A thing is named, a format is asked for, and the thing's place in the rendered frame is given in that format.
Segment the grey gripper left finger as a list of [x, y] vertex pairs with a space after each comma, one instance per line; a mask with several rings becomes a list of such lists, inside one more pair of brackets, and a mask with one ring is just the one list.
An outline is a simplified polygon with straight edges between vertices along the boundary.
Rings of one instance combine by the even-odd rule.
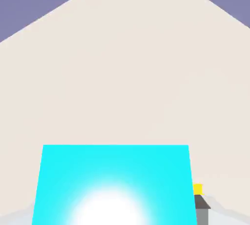
[[32, 225], [34, 205], [32, 203], [25, 209], [0, 216], [0, 225]]

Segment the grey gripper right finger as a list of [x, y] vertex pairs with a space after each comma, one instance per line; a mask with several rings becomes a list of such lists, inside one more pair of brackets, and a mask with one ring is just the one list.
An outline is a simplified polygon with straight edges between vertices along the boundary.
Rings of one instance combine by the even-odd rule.
[[214, 197], [194, 195], [197, 225], [250, 225], [250, 216], [226, 209]]

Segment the large cyan box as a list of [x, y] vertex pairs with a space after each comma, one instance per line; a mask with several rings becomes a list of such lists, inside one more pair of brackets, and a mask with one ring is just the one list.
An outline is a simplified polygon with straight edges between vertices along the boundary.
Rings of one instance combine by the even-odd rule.
[[197, 225], [186, 145], [45, 145], [32, 225]]

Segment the small yellow cube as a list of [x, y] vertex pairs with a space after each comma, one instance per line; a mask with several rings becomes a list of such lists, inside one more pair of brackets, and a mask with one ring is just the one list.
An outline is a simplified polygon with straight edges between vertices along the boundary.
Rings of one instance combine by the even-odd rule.
[[194, 195], [203, 195], [203, 185], [201, 183], [193, 184], [193, 193]]

